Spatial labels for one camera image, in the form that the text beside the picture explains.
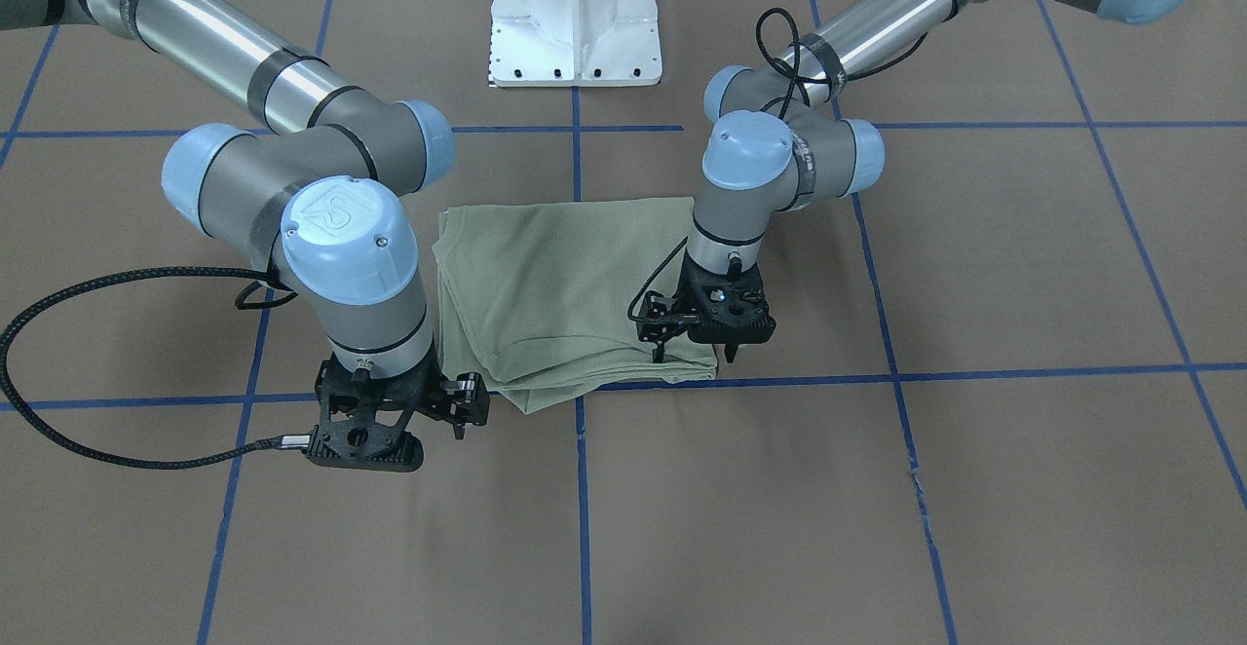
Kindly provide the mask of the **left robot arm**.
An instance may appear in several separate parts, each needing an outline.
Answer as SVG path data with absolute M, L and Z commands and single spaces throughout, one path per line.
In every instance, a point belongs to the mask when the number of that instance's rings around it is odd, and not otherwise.
M 712 122 L 700 161 L 703 183 L 671 297 L 643 286 L 628 306 L 653 361 L 676 337 L 742 346 L 774 334 L 758 257 L 772 215 L 869 188 L 885 170 L 879 130 L 834 119 L 824 104 L 847 85 L 885 72 L 917 51 L 932 29 L 989 0 L 859 0 L 812 32 L 791 31 L 763 66 L 721 69 L 705 86 Z M 1116 22 L 1153 22 L 1186 0 L 1051 0 Z

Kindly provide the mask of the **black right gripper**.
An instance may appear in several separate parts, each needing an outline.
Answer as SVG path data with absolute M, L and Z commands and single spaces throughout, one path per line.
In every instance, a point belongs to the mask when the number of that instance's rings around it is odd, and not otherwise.
M 320 420 L 311 430 L 304 457 L 315 467 L 353 472 L 418 472 L 421 440 L 408 424 L 420 413 L 451 424 L 455 439 L 466 425 L 488 424 L 490 397 L 481 374 L 466 371 L 449 381 L 434 352 L 397 377 L 375 378 L 368 368 L 349 369 L 330 357 L 315 379 Z

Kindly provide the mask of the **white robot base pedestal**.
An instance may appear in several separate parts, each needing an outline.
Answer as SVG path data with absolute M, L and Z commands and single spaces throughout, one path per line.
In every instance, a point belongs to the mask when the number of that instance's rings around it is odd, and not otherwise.
M 493 87 L 638 87 L 663 74 L 658 0 L 493 0 Z

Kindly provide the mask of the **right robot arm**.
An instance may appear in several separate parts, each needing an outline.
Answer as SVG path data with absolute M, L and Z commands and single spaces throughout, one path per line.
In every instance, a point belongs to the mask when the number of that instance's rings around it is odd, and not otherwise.
M 441 374 L 419 273 L 419 247 L 402 197 L 450 172 L 449 122 L 421 100 L 388 104 L 338 75 L 224 0 L 2 0 L 2 27 L 94 24 L 132 37 L 233 100 L 272 131 L 259 138 L 208 124 L 175 141 L 161 170 L 166 200 L 200 233 L 227 243 L 248 267 L 133 269 L 47 294 L 2 331 L 2 352 L 39 314 L 110 286 L 172 277 L 246 279 L 278 303 L 307 299 L 330 346 L 315 378 L 320 415 L 307 434 L 247 442 L 190 460 L 142 460 L 64 435 L 19 395 L 2 393 L 36 432 L 89 459 L 146 472 L 214 467 L 253 450 L 299 450 L 317 467 L 416 472 L 420 414 L 461 439 L 488 422 L 490 397 L 473 371 Z

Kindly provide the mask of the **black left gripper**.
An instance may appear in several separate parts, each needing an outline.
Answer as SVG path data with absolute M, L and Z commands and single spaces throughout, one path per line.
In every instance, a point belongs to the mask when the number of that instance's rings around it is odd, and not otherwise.
M 702 344 L 723 344 L 723 361 L 736 361 L 739 344 L 761 344 L 774 334 L 764 283 L 758 266 L 717 274 L 683 255 L 676 293 L 643 294 L 643 311 L 635 318 L 638 339 L 653 343 L 652 361 L 666 361 L 666 343 L 682 333 Z

